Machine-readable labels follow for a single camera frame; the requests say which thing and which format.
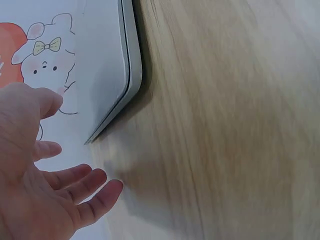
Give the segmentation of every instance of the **pink cheek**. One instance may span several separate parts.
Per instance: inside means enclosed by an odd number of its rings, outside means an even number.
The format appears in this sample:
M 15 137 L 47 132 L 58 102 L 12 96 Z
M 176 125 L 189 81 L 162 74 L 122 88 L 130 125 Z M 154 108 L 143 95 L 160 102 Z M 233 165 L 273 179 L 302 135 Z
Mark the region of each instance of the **pink cheek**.
M 36 60 L 27 60 L 25 63 L 25 71 L 27 74 L 34 74 L 34 71 L 39 71 L 40 64 Z
M 74 64 L 74 59 L 66 54 L 58 55 L 53 61 L 53 66 L 65 73 L 68 73 Z

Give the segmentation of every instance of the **light-colored wood surface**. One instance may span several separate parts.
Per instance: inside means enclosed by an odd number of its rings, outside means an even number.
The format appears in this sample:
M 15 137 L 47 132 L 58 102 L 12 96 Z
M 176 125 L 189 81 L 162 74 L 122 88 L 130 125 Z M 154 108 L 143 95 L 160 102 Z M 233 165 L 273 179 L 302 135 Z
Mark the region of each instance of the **light-colored wood surface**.
M 320 239 L 320 1 L 133 1 L 142 90 L 92 145 L 111 239 Z

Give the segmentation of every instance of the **bow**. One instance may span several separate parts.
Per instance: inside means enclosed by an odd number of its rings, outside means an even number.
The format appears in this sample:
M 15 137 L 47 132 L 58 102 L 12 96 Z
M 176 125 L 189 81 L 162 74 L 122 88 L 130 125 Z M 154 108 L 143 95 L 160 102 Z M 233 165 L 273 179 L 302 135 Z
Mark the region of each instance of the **bow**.
M 50 49 L 53 52 L 58 52 L 61 47 L 61 37 L 56 37 L 49 44 L 45 44 L 42 41 L 36 41 L 33 48 L 33 55 L 36 56 L 42 53 L 46 49 Z

